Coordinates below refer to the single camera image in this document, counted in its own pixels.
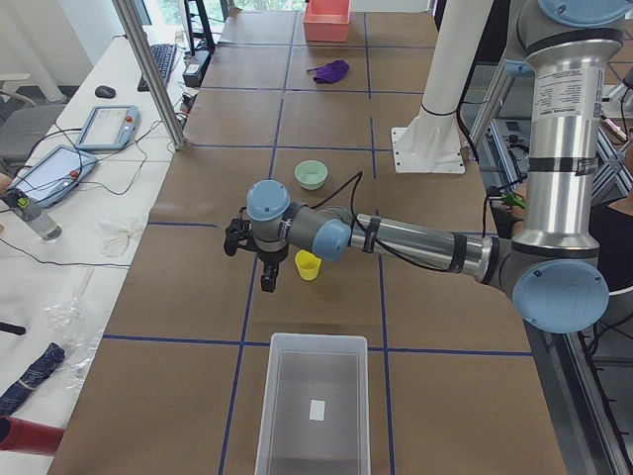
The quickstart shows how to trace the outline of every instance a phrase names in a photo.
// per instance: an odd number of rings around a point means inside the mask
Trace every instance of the transparent bottle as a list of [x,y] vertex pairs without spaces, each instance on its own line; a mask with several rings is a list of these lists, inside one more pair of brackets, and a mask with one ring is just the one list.
[[35,201],[29,199],[24,191],[9,188],[1,197],[7,206],[40,238],[51,240],[61,235],[61,228],[52,220],[48,213]]

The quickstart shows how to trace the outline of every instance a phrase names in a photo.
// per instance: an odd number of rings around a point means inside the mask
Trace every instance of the tablet device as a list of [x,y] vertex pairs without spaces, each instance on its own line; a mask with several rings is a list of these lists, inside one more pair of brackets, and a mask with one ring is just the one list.
[[97,164],[97,157],[86,151],[59,145],[12,186],[24,191],[43,208],[59,203]]
[[136,106],[95,106],[81,129],[77,148],[93,153],[119,151],[132,139],[138,123]]

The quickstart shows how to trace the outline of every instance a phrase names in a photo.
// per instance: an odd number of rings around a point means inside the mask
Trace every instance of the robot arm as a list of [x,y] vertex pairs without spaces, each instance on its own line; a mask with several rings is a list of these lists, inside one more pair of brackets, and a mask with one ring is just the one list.
[[226,253],[257,252],[264,262],[262,289],[273,291],[289,244],[330,261],[350,245],[472,275],[500,289],[526,321],[547,332],[591,325],[608,303],[595,269],[598,244],[588,234],[603,71],[622,45],[613,22],[630,7],[627,0],[512,3],[507,53],[522,56],[536,74],[527,216],[512,241],[353,217],[341,208],[315,211],[266,180],[248,192],[251,220],[240,215],[226,229]]

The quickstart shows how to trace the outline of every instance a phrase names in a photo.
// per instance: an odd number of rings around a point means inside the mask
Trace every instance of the keyboard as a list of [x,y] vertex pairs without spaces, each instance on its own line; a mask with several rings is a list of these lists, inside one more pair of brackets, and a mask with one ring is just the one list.
[[[169,74],[171,74],[171,66],[173,65],[178,46],[152,45],[150,48],[151,52],[154,55],[154,59],[156,60],[156,65],[158,66],[158,71],[160,72],[162,82],[163,84],[167,84],[167,81],[169,80]],[[147,82],[145,82],[145,79],[143,77],[140,78],[136,90],[138,92],[149,90],[149,86],[147,85]]]

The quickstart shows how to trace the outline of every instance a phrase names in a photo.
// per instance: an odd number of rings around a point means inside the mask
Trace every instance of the black mouse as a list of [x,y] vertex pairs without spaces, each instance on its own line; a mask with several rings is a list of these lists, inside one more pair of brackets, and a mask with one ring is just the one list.
[[101,97],[104,99],[112,99],[116,95],[117,95],[117,90],[113,89],[110,86],[102,85],[102,86],[97,87],[97,89],[95,89],[95,96],[97,97]]

